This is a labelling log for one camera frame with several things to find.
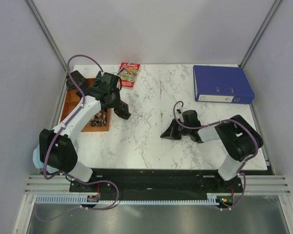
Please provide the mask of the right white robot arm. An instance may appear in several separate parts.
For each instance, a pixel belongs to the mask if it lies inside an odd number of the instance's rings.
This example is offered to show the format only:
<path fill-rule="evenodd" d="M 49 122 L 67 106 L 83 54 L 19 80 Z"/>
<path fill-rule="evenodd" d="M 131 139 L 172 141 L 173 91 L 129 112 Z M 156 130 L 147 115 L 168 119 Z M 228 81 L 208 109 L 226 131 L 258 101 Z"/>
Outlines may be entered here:
<path fill-rule="evenodd" d="M 183 136 L 188 136 L 199 144 L 220 140 L 227 155 L 217 170 L 218 177 L 214 179 L 214 186 L 216 190 L 225 192 L 231 187 L 231 180 L 241 171 L 247 158 L 263 146 L 262 137 L 241 115 L 207 127 L 201 125 L 195 110 L 184 111 L 181 116 L 182 119 L 172 120 L 160 138 L 180 140 Z"/>

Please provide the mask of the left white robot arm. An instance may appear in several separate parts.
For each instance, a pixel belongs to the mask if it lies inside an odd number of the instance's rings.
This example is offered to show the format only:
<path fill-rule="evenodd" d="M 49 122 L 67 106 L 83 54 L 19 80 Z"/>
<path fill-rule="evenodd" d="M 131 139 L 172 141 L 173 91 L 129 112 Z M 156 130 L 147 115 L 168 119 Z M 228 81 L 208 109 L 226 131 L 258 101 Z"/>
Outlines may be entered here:
<path fill-rule="evenodd" d="M 73 145 L 78 134 L 102 109 L 112 109 L 122 119 L 131 116 L 128 104 L 120 97 L 121 78 L 111 73 L 98 74 L 100 79 L 95 80 L 91 87 L 85 91 L 78 88 L 80 102 L 73 111 L 52 130 L 43 129 L 39 135 L 40 161 L 45 179 L 64 173 L 80 182 L 87 192 L 94 191 L 98 183 L 92 177 L 93 170 L 78 160 Z"/>

